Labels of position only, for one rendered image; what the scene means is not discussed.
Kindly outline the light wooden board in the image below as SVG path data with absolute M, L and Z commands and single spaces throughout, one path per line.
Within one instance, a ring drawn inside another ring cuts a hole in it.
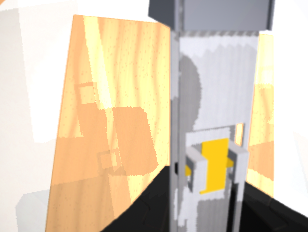
M 273 35 L 260 34 L 246 181 L 274 198 Z M 45 232 L 101 232 L 170 165 L 170 28 L 73 15 Z

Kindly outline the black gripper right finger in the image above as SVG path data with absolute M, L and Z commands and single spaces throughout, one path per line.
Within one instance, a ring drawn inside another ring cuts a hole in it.
M 232 232 L 236 184 L 230 186 L 226 232 Z M 308 232 L 308 217 L 245 180 L 239 232 Z

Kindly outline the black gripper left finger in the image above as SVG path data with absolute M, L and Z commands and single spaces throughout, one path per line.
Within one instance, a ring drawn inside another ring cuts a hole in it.
M 101 232 L 169 232 L 170 165 L 166 165 Z

